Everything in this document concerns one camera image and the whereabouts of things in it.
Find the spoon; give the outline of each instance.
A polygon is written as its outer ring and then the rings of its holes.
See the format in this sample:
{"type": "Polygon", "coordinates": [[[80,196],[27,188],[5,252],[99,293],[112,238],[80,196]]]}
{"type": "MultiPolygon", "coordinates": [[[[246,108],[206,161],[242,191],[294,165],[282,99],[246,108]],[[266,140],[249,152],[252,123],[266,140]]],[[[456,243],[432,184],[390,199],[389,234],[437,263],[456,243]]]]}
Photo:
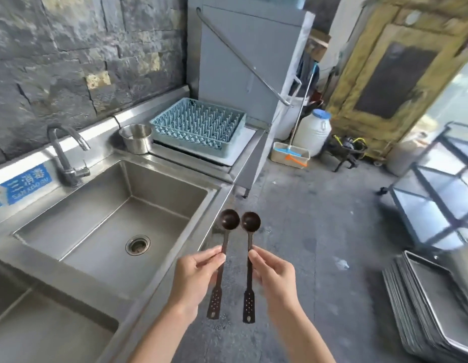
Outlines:
{"type": "MultiPolygon", "coordinates": [[[[252,250],[252,235],[261,226],[261,218],[253,211],[244,213],[241,219],[242,228],[248,232],[248,252],[252,250]]],[[[252,290],[252,263],[248,257],[248,286],[244,292],[244,309],[242,313],[242,322],[254,323],[256,314],[254,310],[254,291],[252,290]]]]}
{"type": "MultiPolygon", "coordinates": [[[[227,251],[227,242],[229,241],[229,233],[231,230],[237,228],[240,223],[239,214],[235,210],[225,209],[220,213],[219,216],[220,225],[225,229],[224,242],[222,242],[222,253],[227,251]]],[[[217,272],[217,280],[212,294],[210,296],[209,308],[207,309],[207,318],[212,320],[219,319],[220,313],[220,300],[222,299],[222,289],[220,284],[222,283],[222,273],[224,272],[224,264],[219,266],[217,272]]]]}

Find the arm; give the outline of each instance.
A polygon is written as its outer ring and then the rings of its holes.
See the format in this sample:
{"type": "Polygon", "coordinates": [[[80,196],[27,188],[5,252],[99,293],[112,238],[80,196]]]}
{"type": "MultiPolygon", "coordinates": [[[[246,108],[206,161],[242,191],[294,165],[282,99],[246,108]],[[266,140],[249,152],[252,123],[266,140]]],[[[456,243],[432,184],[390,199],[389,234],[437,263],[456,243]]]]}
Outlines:
{"type": "Polygon", "coordinates": [[[167,304],[129,363],[168,363],[172,360],[185,331],[197,317],[209,282],[215,280],[217,269],[225,260],[221,246],[178,259],[167,304]]]}
{"type": "Polygon", "coordinates": [[[335,363],[321,335],[298,301],[295,268],[289,262],[254,246],[249,259],[254,277],[264,289],[268,314],[292,363],[335,363]]]}

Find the stainless steel container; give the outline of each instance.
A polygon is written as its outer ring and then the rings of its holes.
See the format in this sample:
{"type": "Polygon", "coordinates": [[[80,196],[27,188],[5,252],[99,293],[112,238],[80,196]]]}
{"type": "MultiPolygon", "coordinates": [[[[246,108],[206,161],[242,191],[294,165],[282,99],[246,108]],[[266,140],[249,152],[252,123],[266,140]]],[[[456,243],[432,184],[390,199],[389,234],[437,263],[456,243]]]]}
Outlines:
{"type": "Polygon", "coordinates": [[[152,148],[153,130],[150,125],[128,125],[122,127],[119,133],[132,154],[146,154],[152,148]]]}

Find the faucet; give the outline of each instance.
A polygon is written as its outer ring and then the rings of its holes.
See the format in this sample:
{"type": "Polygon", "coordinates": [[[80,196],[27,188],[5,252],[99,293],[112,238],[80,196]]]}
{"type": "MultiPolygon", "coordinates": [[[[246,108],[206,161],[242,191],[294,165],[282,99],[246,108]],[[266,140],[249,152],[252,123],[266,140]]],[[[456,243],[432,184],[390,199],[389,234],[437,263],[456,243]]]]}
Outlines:
{"type": "Polygon", "coordinates": [[[76,187],[81,183],[82,177],[89,176],[91,173],[89,171],[89,168],[86,166],[86,162],[85,166],[80,169],[74,169],[71,166],[68,158],[66,157],[66,154],[61,148],[61,145],[59,145],[59,142],[57,141],[56,130],[62,130],[65,133],[71,135],[72,138],[78,142],[81,149],[83,149],[84,151],[90,150],[91,148],[86,142],[86,140],[80,134],[78,134],[74,128],[70,126],[61,125],[60,123],[50,123],[48,125],[48,139],[51,142],[52,147],[54,147],[54,150],[56,151],[57,157],[59,158],[59,162],[61,162],[61,165],[63,166],[62,173],[66,180],[66,183],[68,186],[76,187]]]}

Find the sink drain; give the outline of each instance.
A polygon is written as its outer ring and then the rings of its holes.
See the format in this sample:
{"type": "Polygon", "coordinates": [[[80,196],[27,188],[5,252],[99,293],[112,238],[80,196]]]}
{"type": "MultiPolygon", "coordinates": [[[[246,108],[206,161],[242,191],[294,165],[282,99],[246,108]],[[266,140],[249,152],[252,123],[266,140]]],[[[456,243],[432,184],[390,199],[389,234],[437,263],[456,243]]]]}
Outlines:
{"type": "Polygon", "coordinates": [[[125,249],[132,256],[138,256],[147,252],[150,248],[150,238],[147,236],[131,237],[125,249]]]}

